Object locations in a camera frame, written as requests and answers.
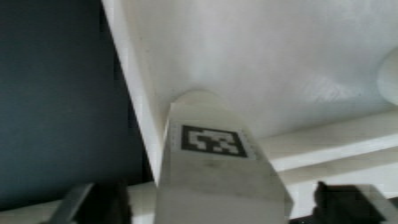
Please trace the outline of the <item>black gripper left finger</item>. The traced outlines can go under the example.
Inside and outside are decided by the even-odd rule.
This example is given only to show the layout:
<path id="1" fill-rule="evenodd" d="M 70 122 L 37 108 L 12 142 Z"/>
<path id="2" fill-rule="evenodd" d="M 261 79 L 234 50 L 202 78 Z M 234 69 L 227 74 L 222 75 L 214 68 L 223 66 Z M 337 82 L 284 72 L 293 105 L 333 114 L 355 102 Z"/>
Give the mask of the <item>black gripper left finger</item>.
<path id="1" fill-rule="evenodd" d="M 46 224 L 133 224 L 122 181 L 85 183 L 67 192 Z"/>

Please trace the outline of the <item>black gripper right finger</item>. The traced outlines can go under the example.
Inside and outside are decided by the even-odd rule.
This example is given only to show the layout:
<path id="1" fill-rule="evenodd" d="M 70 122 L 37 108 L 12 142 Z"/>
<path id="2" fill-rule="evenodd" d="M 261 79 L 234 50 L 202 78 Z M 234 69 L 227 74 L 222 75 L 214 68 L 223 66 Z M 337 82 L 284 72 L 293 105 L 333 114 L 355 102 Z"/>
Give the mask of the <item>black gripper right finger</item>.
<path id="1" fill-rule="evenodd" d="M 316 224 L 398 224 L 398 207 L 371 184 L 319 182 L 312 217 Z"/>

